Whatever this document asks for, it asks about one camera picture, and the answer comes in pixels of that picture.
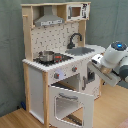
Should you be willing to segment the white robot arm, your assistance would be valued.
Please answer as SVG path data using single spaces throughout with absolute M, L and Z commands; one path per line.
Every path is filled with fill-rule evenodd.
M 128 46 L 120 41 L 111 43 L 103 55 L 91 58 L 88 67 L 108 85 L 128 83 Z

